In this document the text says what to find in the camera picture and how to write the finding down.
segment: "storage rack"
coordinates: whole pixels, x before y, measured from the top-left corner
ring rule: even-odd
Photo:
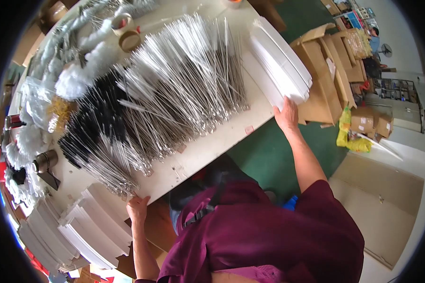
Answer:
[[[417,90],[413,81],[398,79],[375,79],[375,89],[380,89],[380,98],[418,103]]]

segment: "thermos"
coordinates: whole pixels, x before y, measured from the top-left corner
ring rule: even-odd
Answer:
[[[33,161],[33,170],[36,173],[44,173],[49,171],[58,162],[57,152],[55,150],[46,151],[38,156]]]

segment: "yellow bag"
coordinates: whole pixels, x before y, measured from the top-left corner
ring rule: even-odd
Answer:
[[[337,140],[335,144],[337,146],[346,147],[348,144],[348,131],[351,127],[351,111],[348,106],[343,109],[342,115],[339,120],[339,134],[337,135]]]
[[[349,150],[357,152],[370,152],[372,142],[367,139],[348,140],[348,132],[351,127],[351,110],[348,106],[343,109],[343,113],[339,120],[339,134],[335,144],[337,146],[346,147]]]
[[[370,152],[372,149],[372,142],[368,139],[355,139],[355,140],[349,140],[346,147],[349,150],[356,151],[356,152]]]
[[[348,133],[351,128],[351,110],[346,105],[339,120],[339,129]]]

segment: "cabinet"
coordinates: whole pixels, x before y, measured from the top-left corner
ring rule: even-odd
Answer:
[[[359,227],[364,252],[389,269],[400,258],[416,221],[424,180],[348,154],[329,179],[334,197]]]
[[[416,103],[401,100],[365,97],[365,104],[393,117],[393,125],[421,133],[420,107]]]

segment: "blue shirt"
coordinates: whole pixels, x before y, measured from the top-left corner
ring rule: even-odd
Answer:
[[[376,54],[378,52],[379,47],[379,37],[372,36],[372,39],[370,39],[370,47],[372,48],[372,54]]]

